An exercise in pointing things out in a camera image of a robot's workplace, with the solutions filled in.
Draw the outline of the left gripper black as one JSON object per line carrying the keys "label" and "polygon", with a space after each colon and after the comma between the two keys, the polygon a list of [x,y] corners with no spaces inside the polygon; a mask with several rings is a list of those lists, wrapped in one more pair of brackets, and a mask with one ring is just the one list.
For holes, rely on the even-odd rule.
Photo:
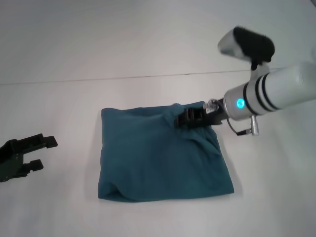
{"label": "left gripper black", "polygon": [[21,140],[12,139],[0,148],[0,182],[14,178],[27,177],[32,171],[43,169],[40,159],[25,163],[23,155],[43,148],[57,147],[54,136],[44,137],[42,134],[34,135]]}

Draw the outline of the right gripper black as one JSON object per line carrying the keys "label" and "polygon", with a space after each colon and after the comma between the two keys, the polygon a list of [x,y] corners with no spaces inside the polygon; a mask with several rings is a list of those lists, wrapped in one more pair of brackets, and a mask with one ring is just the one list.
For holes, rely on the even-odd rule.
{"label": "right gripper black", "polygon": [[227,119],[223,98],[204,102],[203,108],[186,108],[174,120],[175,128],[193,129],[212,125],[221,125]]}

